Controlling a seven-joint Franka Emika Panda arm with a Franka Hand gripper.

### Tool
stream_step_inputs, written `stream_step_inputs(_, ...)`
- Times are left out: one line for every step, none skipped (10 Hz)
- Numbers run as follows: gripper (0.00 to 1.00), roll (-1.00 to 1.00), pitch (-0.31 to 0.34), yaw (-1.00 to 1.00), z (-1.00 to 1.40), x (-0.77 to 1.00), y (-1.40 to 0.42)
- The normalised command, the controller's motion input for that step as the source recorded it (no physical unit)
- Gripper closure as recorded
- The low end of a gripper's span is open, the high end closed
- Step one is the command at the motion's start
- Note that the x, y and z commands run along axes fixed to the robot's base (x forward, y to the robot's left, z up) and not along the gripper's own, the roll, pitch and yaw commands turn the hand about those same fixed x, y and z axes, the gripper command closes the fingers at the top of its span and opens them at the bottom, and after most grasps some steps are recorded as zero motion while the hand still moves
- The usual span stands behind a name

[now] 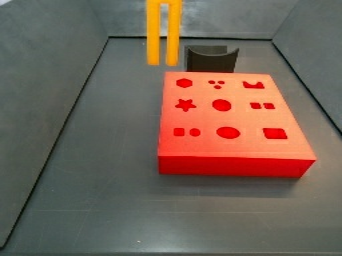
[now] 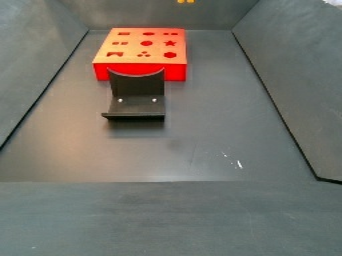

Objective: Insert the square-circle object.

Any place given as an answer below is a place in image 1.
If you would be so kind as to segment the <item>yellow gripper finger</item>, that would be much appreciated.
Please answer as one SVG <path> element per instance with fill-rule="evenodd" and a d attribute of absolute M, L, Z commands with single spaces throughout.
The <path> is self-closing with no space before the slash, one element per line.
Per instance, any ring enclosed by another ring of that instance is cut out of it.
<path fill-rule="evenodd" d="M 160 64 L 160 0 L 148 0 L 148 63 Z"/>
<path fill-rule="evenodd" d="M 169 0 L 169 34 L 166 64 L 176 66 L 180 56 L 180 33 L 182 20 L 182 0 Z"/>

